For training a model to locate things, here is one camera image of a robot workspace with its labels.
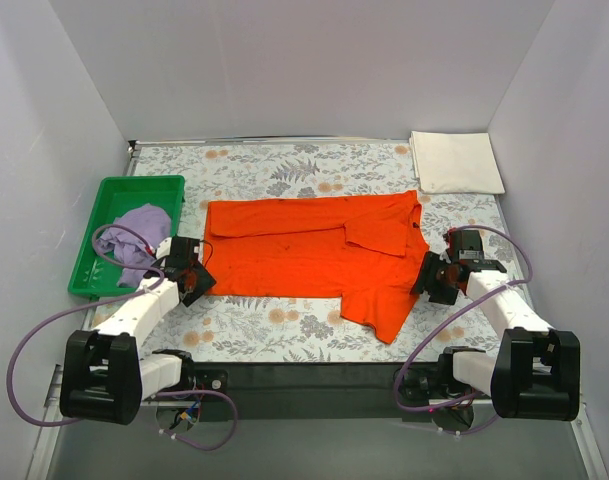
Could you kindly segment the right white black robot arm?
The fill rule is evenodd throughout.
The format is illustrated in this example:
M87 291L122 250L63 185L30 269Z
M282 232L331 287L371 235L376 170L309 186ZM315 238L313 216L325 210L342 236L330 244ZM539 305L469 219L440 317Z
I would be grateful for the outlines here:
M432 303L451 306L460 295L479 308L500 340L496 356L448 347L437 380L452 392L488 396L502 418L572 421L580 409L580 341L553 328L521 297L519 281L484 253L481 227L453 228L446 250L427 252L412 288Z

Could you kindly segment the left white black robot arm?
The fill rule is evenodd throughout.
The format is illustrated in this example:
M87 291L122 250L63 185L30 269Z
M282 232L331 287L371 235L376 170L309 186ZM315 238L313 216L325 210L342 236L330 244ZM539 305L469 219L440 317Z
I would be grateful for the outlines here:
M195 367L189 353L156 350L143 358L139 349L164 317L190 306L215 286L200 261L199 239L174 236L155 252L153 266L137 289L99 327L77 330L66 343L60 412L75 419L120 425L131 423L143 400L158 392L191 390Z

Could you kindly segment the orange t shirt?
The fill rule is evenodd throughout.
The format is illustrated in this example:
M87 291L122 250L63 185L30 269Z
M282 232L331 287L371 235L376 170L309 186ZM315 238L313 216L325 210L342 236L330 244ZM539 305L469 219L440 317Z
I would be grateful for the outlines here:
M340 314L392 343L428 250L416 191L213 201L205 239L219 296L338 298Z

